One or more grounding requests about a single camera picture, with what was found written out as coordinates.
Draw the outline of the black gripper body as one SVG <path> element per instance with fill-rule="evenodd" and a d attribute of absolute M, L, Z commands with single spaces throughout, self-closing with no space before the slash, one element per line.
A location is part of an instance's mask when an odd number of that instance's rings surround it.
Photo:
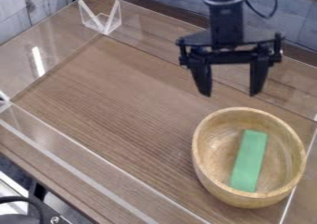
<path fill-rule="evenodd" d="M 251 41 L 229 45 L 213 45 L 206 31 L 179 37 L 179 65 L 187 69 L 225 64 L 247 64 L 257 59 L 266 59 L 269 67 L 282 61 L 282 41 L 279 32 L 270 40 Z"/>

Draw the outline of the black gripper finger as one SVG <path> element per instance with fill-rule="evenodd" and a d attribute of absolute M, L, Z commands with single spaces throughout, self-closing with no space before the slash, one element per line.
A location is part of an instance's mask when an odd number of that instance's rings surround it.
<path fill-rule="evenodd" d="M 198 92 L 206 96 L 211 96 L 211 68 L 210 63 L 201 58 L 193 58 L 190 60 L 189 68 L 191 70 L 191 76 L 195 82 Z"/>
<path fill-rule="evenodd" d="M 250 63 L 250 91 L 251 96 L 262 91 L 269 72 L 269 57 L 255 55 Z"/>

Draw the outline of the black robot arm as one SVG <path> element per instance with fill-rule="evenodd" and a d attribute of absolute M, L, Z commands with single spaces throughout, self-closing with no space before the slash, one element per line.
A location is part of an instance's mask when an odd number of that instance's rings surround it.
<path fill-rule="evenodd" d="M 279 32 L 257 33 L 243 23 L 243 6 L 263 19 L 277 11 L 274 0 L 271 12 L 265 15 L 251 6 L 249 0 L 203 0 L 209 7 L 209 28 L 176 39 L 179 65 L 191 72 L 197 89 L 203 96 L 211 96 L 211 66 L 227 64 L 250 65 L 249 95 L 257 95 L 263 88 L 269 68 L 282 61 L 282 40 Z"/>

